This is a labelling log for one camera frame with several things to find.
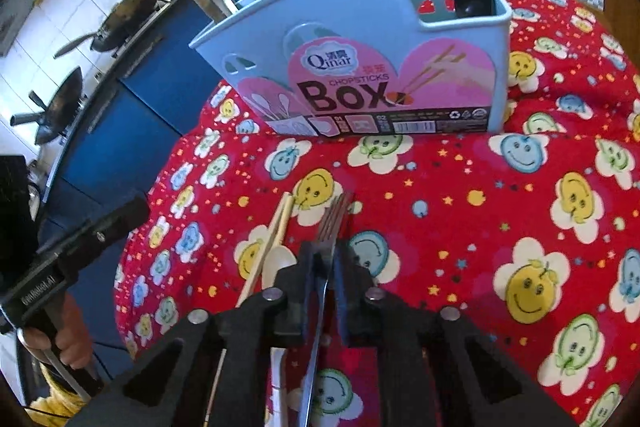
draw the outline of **kitchen counter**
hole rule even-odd
[[[222,79],[188,46],[209,22],[192,0],[175,0],[120,50],[52,166],[38,214],[41,243],[108,211],[132,191],[152,187]],[[112,292],[123,246],[124,240],[108,248],[70,290],[92,337],[111,344],[120,344]],[[96,350],[112,373],[130,363],[123,351]]]

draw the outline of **wok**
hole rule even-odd
[[[75,38],[69,44],[56,51],[54,58],[62,57],[77,48],[85,40],[93,38],[91,49],[96,52],[108,52],[119,48],[125,40],[140,29],[140,25],[156,8],[157,0],[122,0],[97,31]]]
[[[35,144],[48,143],[62,134],[67,126],[74,121],[78,113],[81,95],[82,72],[80,68],[76,68],[60,84],[49,105],[46,105],[35,92],[29,93],[29,98],[43,111],[14,114],[9,124],[14,126],[37,122],[38,131]]]

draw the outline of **blue kitchen cabinet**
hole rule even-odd
[[[133,57],[150,51],[132,71],[123,71],[120,79],[167,124],[187,134],[198,123],[202,106],[222,77],[189,47],[211,20],[193,0],[175,3],[135,44],[130,51]]]
[[[132,190],[148,191],[180,137],[122,84],[111,82],[82,115],[57,173],[107,206]]]

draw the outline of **round table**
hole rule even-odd
[[[284,191],[292,254],[268,256],[272,273],[352,190],[348,239],[381,287],[411,306],[459,308],[577,423],[602,425],[640,368],[640,76],[575,0],[508,2],[497,136],[286,138],[221,84],[118,266],[116,322],[132,356],[190,310],[236,304]],[[324,327],[312,425],[377,425],[373,350],[341,349],[331,313]],[[308,349],[287,357],[291,415]]]

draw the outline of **cable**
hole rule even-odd
[[[111,376],[111,373],[109,373],[109,370],[107,369],[107,366],[104,365],[104,362],[100,359],[100,357],[98,356],[98,354],[94,351],[94,357],[95,360],[98,361],[98,363],[100,363],[100,365],[102,366],[104,372],[107,374],[107,377],[109,377],[109,380],[113,380],[113,377]]]
[[[34,409],[33,407],[25,407],[26,410],[37,412],[39,414],[46,414],[47,416],[53,416],[54,418],[63,418],[68,420],[71,416],[62,416],[61,414],[53,414],[52,412],[41,411],[40,409]]]
[[[126,347],[122,347],[122,346],[115,346],[114,344],[108,344],[105,342],[99,342],[99,341],[94,341],[94,344],[97,344],[98,346],[102,346],[102,347],[111,347],[111,349],[117,349],[120,351],[127,351]]]

